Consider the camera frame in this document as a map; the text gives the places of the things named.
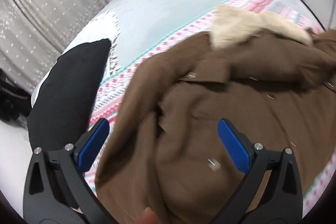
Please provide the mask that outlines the person's left hand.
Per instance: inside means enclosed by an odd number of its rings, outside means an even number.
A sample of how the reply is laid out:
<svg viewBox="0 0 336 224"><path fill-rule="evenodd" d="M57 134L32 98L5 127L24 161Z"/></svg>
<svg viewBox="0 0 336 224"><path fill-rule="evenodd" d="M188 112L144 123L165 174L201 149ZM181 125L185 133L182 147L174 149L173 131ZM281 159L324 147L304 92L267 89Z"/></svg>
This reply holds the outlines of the person's left hand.
<svg viewBox="0 0 336 224"><path fill-rule="evenodd" d="M138 220L140 224L159 224L159 219L156 213L150 208L147 207L142 215L141 218Z"/></svg>

